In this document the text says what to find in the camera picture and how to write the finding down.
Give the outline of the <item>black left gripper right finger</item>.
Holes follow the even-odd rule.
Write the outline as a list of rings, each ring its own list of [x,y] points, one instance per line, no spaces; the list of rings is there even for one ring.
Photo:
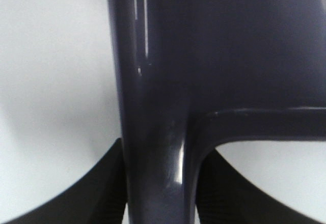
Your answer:
[[[243,177],[217,150],[200,168],[196,206],[200,223],[316,223]]]

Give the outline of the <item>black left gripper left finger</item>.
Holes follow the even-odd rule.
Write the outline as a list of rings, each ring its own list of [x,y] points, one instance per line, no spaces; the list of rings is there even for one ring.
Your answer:
[[[117,139],[66,191],[9,223],[122,223],[126,203],[122,143]]]

